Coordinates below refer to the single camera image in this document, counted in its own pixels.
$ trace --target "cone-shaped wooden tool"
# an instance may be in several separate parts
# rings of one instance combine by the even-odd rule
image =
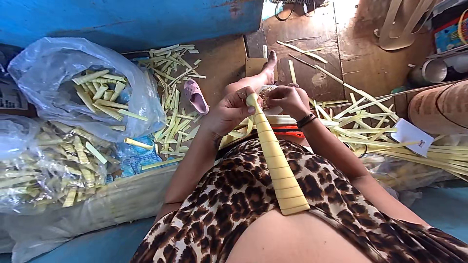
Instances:
[[[283,215],[309,210],[310,206],[302,193],[296,178],[279,146],[273,129],[265,114],[258,105],[258,95],[255,93],[247,97],[247,105],[255,107],[255,124],[257,126],[258,138],[262,146],[270,177],[273,181],[276,198]]]

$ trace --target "woman's right hand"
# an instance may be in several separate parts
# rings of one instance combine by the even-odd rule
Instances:
[[[267,104],[283,108],[283,113],[300,120],[311,113],[309,97],[301,88],[278,86],[265,95]]]

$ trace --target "paper tag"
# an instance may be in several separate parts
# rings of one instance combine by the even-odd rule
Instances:
[[[27,110],[28,101],[18,89],[0,84],[0,109]]]
[[[405,147],[416,154],[427,157],[427,150],[434,142],[434,138],[431,135],[425,133],[403,118],[398,120],[394,128],[397,129],[397,132],[392,132],[390,137],[399,143],[418,142],[417,144]]]

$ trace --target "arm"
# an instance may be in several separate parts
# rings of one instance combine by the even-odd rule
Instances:
[[[269,97],[268,104],[287,109],[286,113],[296,120],[300,120],[311,113],[310,108],[302,102],[304,101],[302,97],[307,96],[302,89],[278,87],[267,95]],[[367,200],[371,201],[379,211],[395,219],[428,225],[413,211],[388,194],[369,174],[361,160],[320,121],[316,119],[309,122],[302,128],[302,131],[314,152],[326,158],[341,170],[348,177],[351,184]]]
[[[253,92],[251,87],[245,87],[228,94],[203,118],[187,154],[172,176],[156,221],[180,207],[202,176],[213,167],[223,136],[255,112],[254,107],[247,107],[245,103],[247,93]]]

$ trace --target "wooden floor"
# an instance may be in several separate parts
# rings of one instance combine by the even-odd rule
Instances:
[[[280,84],[291,82],[288,59],[292,59],[298,84],[311,98],[317,101],[349,99],[349,91],[318,70],[304,65],[288,54],[325,69],[352,86],[373,96],[390,94],[392,89],[403,85],[410,67],[424,62],[433,52],[430,32],[422,29],[412,46],[398,51],[384,51],[377,45],[373,35],[383,25],[390,0],[335,0],[326,7],[319,7],[307,17],[301,8],[294,11],[285,22],[271,17],[263,22],[268,47],[278,54],[278,78]],[[286,17],[287,9],[280,13]],[[276,43],[299,37],[319,38],[295,41],[292,44],[303,50],[319,47],[317,52],[329,63],[323,65],[306,55],[300,55]]]
[[[309,13],[312,17],[305,16],[302,9],[297,8],[298,11],[294,11],[285,22],[275,17],[263,21],[257,32],[196,41],[194,44],[200,54],[187,54],[186,60],[193,63],[198,58],[202,59],[197,72],[207,78],[197,79],[197,82],[210,106],[222,99],[222,89],[227,84],[245,76],[245,58],[261,57],[263,44],[277,52],[278,84],[292,82],[288,64],[291,59],[297,83],[307,91],[309,97],[317,101],[349,99],[349,90],[288,54],[320,65],[372,96],[388,95],[394,88],[405,84],[410,70],[408,64],[423,63],[425,57],[434,50],[432,35],[426,29],[418,32],[416,41],[410,47],[398,51],[385,51],[378,47],[378,39],[373,32],[382,26],[390,1],[335,0]],[[289,12],[286,7],[280,16],[286,17]],[[276,42],[299,37],[318,37],[292,44],[303,50],[323,47],[322,51],[316,53],[329,63],[324,65]],[[400,97],[397,100],[401,103],[399,107],[395,106],[396,110],[404,115],[407,100]],[[393,102],[392,99],[385,104],[389,106]]]

